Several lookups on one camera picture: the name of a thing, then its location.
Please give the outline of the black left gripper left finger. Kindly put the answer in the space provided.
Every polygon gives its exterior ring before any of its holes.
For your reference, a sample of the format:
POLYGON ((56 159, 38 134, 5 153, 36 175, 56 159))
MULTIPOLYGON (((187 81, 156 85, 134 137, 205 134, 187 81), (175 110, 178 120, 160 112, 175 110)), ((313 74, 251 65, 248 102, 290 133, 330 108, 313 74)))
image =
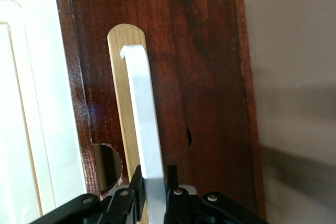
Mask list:
POLYGON ((137 223, 145 203, 144 179, 137 166, 128 187, 117 187, 112 196, 100 200, 83 194, 33 223, 137 223))

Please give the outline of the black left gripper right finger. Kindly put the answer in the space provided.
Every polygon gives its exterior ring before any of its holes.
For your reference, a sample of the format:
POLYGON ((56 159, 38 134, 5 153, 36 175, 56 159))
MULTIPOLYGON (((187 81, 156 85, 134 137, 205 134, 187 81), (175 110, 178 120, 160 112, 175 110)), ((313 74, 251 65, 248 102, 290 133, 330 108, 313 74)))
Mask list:
POLYGON ((164 223, 266 223, 229 197, 210 192, 203 197, 179 186, 177 166, 167 167, 164 223))

